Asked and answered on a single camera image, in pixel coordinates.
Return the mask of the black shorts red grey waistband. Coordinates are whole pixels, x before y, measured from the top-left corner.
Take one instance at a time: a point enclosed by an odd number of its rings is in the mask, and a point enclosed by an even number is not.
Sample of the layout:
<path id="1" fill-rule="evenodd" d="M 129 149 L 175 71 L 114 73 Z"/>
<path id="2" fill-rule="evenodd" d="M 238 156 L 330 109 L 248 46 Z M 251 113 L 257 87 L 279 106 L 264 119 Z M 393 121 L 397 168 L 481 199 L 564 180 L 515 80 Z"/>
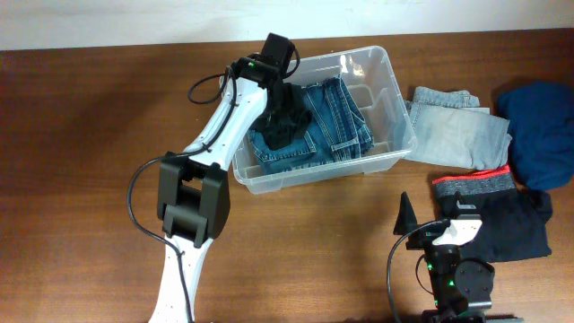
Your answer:
<path id="1" fill-rule="evenodd" d="M 509 166 L 432 181 L 442 217 L 451 217 L 455 193 L 477 207 L 483 221 L 463 258 L 510 262 L 550 256 L 546 224 L 552 218 L 548 193 L 517 188 Z"/>

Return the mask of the light blue denim jeans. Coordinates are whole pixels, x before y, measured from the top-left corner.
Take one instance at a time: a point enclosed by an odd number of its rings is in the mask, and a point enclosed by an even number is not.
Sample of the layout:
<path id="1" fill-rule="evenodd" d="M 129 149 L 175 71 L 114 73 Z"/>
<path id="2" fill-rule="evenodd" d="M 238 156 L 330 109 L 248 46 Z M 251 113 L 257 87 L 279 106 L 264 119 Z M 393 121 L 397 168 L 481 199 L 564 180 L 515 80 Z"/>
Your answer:
<path id="1" fill-rule="evenodd" d="M 472 170 L 508 162 L 509 121 L 493 116 L 470 92 L 418 86 L 405 105 L 417 139 L 407 160 Z"/>

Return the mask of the dark blue denim jeans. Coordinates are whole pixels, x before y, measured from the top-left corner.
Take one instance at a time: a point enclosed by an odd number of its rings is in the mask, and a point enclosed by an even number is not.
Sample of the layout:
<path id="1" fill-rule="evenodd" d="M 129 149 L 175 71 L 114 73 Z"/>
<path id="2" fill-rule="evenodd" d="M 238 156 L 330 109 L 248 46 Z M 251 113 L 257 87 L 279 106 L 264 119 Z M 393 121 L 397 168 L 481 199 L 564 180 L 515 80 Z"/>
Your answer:
<path id="1" fill-rule="evenodd" d="M 263 137 L 251 130 L 248 139 L 265 174 L 347 162 L 374 147 L 373 134 L 343 79 L 327 78 L 301 86 L 312 121 L 301 139 L 272 151 Z"/>

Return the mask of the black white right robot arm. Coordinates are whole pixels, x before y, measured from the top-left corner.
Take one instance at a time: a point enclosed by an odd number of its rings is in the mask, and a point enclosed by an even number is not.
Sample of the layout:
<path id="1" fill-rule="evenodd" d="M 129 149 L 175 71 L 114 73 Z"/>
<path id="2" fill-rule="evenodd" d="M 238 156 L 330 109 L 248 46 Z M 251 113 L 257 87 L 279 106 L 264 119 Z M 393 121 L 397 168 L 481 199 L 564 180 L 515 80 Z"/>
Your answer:
<path id="1" fill-rule="evenodd" d="M 522 322 L 511 314 L 489 316 L 495 269 L 479 258 L 465 258 L 461 248 L 472 242 L 483 224 L 475 205 L 456 195 L 454 213 L 447 218 L 418 223 L 408 195 L 401 194 L 394 234 L 399 237 L 387 258 L 387 297 L 396 322 L 401 319 L 392 294 L 393 257 L 404 244 L 408 250 L 421 250 L 430 277 L 429 293 L 435 308 L 421 314 L 430 323 Z"/>

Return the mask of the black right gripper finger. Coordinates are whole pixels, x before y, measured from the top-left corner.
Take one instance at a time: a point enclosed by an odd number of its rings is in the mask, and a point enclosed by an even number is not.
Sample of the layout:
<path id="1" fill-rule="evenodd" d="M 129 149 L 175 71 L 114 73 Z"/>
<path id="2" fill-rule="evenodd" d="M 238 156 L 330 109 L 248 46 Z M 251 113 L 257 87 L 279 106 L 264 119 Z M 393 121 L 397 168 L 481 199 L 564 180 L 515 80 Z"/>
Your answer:
<path id="1" fill-rule="evenodd" d="M 400 196 L 399 212 L 396 218 L 393 234 L 403 236 L 406 233 L 413 231 L 417 227 L 418 222 L 413 210 L 413 206 L 407 193 L 403 192 Z"/>
<path id="2" fill-rule="evenodd" d="M 456 192 L 451 215 L 455 220 L 476 220 L 477 207 L 466 201 L 459 192 Z"/>

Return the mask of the black Nike t-shirt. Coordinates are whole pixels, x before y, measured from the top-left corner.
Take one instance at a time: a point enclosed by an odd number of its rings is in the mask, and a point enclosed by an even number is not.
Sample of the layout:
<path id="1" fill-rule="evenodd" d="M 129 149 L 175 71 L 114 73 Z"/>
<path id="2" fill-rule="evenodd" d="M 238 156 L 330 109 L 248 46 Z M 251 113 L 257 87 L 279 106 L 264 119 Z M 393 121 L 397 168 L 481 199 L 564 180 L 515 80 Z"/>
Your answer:
<path id="1" fill-rule="evenodd" d="M 250 127 L 263 137 L 265 144 L 272 151 L 288 146 L 295 139 L 301 139 L 313 118 L 303 101 L 302 87 L 294 84 L 292 89 L 293 106 L 288 116 L 267 118 L 264 111 Z"/>

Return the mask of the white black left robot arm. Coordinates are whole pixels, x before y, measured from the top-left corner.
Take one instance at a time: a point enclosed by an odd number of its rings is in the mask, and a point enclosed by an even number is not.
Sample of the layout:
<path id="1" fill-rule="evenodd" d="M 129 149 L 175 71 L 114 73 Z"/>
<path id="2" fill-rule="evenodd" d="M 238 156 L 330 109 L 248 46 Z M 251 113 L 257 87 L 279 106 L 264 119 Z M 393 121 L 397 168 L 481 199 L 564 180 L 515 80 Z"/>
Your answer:
<path id="1" fill-rule="evenodd" d="M 208 249 L 230 214 L 228 169 L 250 130 L 272 150 L 304 136 L 311 116 L 294 99 L 286 78 L 300 55 L 287 38 L 269 34 L 262 50 L 241 57 L 216 75 L 218 107 L 182 153 L 167 152 L 159 164 L 157 215 L 165 261 L 153 322 L 192 322 L 194 301 Z"/>

